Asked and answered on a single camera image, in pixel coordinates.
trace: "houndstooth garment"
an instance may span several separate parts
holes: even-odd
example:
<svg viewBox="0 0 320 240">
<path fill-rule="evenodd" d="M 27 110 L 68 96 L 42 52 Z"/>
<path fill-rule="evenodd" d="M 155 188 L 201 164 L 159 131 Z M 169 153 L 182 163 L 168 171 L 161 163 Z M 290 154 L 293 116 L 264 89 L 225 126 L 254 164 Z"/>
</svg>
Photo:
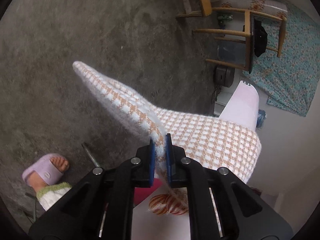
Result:
<svg viewBox="0 0 320 240">
<path fill-rule="evenodd" d="M 250 178 L 261 144 L 255 131 L 215 117 L 187 114 L 156 107 L 132 88 L 97 72 L 86 64 L 73 63 L 75 72 L 102 105 L 131 133 L 156 145 L 156 170 L 166 181 L 165 135 L 183 147 L 186 156 L 202 166 L 224 166 L 244 183 Z M 187 204 L 186 189 L 172 190 Z"/>
</svg>

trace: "gray floor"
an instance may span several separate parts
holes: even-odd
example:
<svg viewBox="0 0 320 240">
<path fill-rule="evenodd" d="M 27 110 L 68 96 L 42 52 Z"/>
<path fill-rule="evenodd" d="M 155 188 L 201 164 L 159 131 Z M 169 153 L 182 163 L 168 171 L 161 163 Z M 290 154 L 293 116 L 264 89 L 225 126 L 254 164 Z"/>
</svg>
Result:
<svg viewBox="0 0 320 240">
<path fill-rule="evenodd" d="M 25 230 L 30 223 L 17 207 L 31 210 L 24 193 L 32 190 L 21 174 L 40 156 L 65 155 L 64 180 L 75 184 L 93 167 L 82 142 L 105 168 L 141 146 L 82 85 L 73 61 L 158 106 L 209 114 L 212 65 L 204 59 L 216 57 L 216 44 L 191 29 L 216 19 L 178 22 L 182 11 L 182 0 L 13 0 L 0 21 L 0 191 Z"/>
</svg>

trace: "metal rod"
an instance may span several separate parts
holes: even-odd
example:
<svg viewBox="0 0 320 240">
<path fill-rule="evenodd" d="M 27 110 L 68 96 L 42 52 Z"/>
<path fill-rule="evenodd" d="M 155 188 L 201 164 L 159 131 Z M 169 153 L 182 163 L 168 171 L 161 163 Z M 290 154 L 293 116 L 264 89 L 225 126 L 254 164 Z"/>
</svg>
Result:
<svg viewBox="0 0 320 240">
<path fill-rule="evenodd" d="M 89 148 L 87 147 L 86 143 L 82 143 L 81 144 L 84 152 L 89 156 L 90 160 L 93 162 L 93 164 L 96 166 L 96 167 L 101 167 L 101 165 L 97 162 L 97 160 L 93 157 L 92 153 L 90 152 Z"/>
</svg>

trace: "slide sandal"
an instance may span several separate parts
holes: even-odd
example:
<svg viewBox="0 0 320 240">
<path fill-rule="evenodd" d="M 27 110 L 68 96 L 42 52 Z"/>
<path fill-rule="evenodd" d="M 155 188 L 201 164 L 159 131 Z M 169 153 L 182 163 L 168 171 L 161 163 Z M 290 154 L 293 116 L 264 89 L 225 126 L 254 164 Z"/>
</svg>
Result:
<svg viewBox="0 0 320 240">
<path fill-rule="evenodd" d="M 32 164 L 29 168 L 27 168 L 22 173 L 23 181 L 28 185 L 28 177 L 29 175 L 35 171 L 39 174 L 39 176 L 44 180 L 45 183 L 48 185 L 56 184 L 59 179 L 63 176 L 61 173 L 50 161 L 52 157 L 61 157 L 66 159 L 65 157 L 61 156 L 57 153 L 49 153 L 45 156 L 42 156 L 36 163 Z"/>
</svg>

